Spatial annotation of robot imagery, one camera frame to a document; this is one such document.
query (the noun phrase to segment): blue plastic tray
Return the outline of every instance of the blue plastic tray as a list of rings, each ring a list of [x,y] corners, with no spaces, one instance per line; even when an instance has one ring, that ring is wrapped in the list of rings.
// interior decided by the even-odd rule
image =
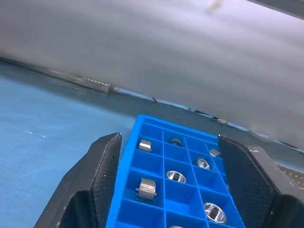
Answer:
[[[168,140],[178,137],[183,147]],[[141,139],[152,142],[152,152],[137,149]],[[106,228],[244,228],[244,224],[226,187],[222,159],[210,155],[219,150],[216,136],[195,131],[153,117],[137,117],[120,161],[115,193]],[[209,162],[210,169],[196,166],[197,158]],[[181,172],[187,183],[165,178],[167,171]],[[157,196],[152,204],[136,200],[135,188],[141,178],[156,182]],[[220,206],[225,225],[209,221],[204,202]]]

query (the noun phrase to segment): grid tray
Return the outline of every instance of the grid tray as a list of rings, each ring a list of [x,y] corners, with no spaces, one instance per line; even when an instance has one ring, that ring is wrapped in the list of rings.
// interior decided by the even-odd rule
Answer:
[[[182,147],[168,143],[173,137]],[[138,148],[141,139],[151,142],[151,152]],[[223,160],[212,157],[211,149],[219,150],[216,136],[138,116],[118,167],[106,228],[244,228],[227,187]],[[210,170],[198,167],[198,158],[205,159]],[[171,170],[182,173],[187,182],[167,179]],[[136,199],[141,178],[156,183],[152,203]],[[225,225],[207,219],[205,202],[224,210]]]

